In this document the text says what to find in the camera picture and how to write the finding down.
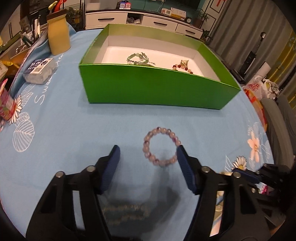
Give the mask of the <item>gold flower brooch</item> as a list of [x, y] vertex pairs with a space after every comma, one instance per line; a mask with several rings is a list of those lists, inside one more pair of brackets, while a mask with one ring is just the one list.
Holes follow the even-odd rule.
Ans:
[[188, 66], [188, 62], [189, 62], [189, 60], [181, 60], [180, 61], [180, 65], [187, 67]]

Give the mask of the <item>white wrist watch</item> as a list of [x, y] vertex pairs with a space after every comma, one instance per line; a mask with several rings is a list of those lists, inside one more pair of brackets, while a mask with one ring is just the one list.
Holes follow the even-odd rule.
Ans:
[[222, 212], [223, 212], [223, 199], [224, 199], [224, 191], [217, 191], [215, 214], [214, 214], [214, 220], [213, 220], [210, 236], [214, 236], [218, 234], [220, 230], [221, 218], [222, 218]]

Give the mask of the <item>grey chair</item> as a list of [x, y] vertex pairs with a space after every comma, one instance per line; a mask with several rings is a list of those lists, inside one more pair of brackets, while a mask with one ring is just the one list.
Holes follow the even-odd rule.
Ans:
[[295, 114], [284, 95], [276, 100], [262, 98], [260, 102], [274, 163], [291, 169], [295, 164]]

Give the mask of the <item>blue floral tablecloth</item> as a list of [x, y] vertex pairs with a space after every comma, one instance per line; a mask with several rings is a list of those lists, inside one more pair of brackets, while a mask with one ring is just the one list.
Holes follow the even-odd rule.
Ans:
[[110, 226], [113, 235], [142, 240], [183, 240], [198, 197], [187, 187], [179, 164], [158, 167], [143, 154], [144, 136], [170, 128], [187, 153], [216, 172], [247, 161], [257, 170], [273, 155], [260, 119], [243, 91], [221, 110], [172, 106], [90, 104], [79, 62], [99, 30], [70, 32], [71, 48], [55, 57], [58, 68], [44, 85], [22, 74], [12, 86], [23, 97], [20, 119], [1, 132], [1, 202], [24, 235], [44, 190], [58, 171], [72, 174], [109, 154], [120, 161], [102, 207], [139, 205], [138, 220]]

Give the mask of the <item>red yellow shopping bag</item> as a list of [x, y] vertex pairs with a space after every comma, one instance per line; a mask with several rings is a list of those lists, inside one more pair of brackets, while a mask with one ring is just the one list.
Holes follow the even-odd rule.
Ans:
[[267, 120], [266, 117], [264, 115], [264, 110], [263, 110], [263, 106], [260, 103], [260, 101], [256, 98], [256, 96], [254, 95], [254, 93], [249, 90], [249, 89], [243, 89], [244, 93], [247, 95], [248, 99], [250, 100], [252, 106], [254, 107], [260, 121], [261, 124], [264, 128], [264, 131], [266, 132], [267, 130]]

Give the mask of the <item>white plastic bag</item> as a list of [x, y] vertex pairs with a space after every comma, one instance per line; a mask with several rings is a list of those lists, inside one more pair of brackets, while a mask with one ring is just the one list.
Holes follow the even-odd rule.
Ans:
[[263, 78], [259, 75], [255, 75], [245, 86], [243, 90], [245, 93], [252, 94], [258, 100], [266, 97], [266, 86], [262, 82]]

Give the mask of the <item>green cardboard box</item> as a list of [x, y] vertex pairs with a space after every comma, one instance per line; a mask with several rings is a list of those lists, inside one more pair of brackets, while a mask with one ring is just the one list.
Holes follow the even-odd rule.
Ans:
[[[181, 60], [189, 60], [181, 66]], [[139, 25], [107, 25], [79, 64], [90, 103], [222, 109], [240, 86], [193, 38]]]

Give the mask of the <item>pink yogurt cup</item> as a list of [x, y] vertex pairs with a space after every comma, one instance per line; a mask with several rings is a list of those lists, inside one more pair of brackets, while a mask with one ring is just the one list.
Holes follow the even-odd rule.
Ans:
[[6, 90], [5, 85], [8, 79], [5, 79], [1, 84], [1, 99], [0, 99], [0, 116], [5, 121], [12, 118], [16, 110], [16, 102]]

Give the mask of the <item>yellow bottle with brown lid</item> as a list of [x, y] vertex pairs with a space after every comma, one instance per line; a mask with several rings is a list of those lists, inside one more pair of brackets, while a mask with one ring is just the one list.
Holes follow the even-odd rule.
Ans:
[[60, 9], [65, 1], [55, 1], [49, 6], [47, 15], [48, 41], [51, 53], [58, 55], [70, 49], [70, 35], [66, 21], [67, 10]]

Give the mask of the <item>small black alarm clock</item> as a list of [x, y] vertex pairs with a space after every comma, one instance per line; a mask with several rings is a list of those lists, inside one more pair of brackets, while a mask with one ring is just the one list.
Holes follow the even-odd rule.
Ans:
[[188, 23], [188, 24], [190, 24], [192, 22], [192, 18], [186, 17], [185, 22]]

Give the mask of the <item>white tv cabinet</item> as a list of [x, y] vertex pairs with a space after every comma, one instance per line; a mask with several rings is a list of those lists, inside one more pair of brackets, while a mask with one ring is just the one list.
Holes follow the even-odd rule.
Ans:
[[201, 39], [203, 31], [183, 21], [172, 19], [168, 16], [145, 13], [140, 11], [90, 11], [85, 14], [85, 28], [102, 29], [108, 24], [127, 24], [128, 20], [134, 19], [134, 24], [163, 29]]

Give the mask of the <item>potted plants on floor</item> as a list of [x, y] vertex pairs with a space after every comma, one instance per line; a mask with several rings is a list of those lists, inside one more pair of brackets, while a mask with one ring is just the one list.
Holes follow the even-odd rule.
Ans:
[[66, 20], [69, 24], [80, 24], [83, 22], [83, 10], [69, 7], [67, 8]]

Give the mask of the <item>potted plant right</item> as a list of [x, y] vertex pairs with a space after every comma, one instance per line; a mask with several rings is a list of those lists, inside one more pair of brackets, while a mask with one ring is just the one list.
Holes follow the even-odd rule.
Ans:
[[207, 20], [208, 20], [207, 14], [202, 9], [197, 9], [195, 11], [192, 25], [196, 28], [200, 28], [203, 22], [206, 22]]

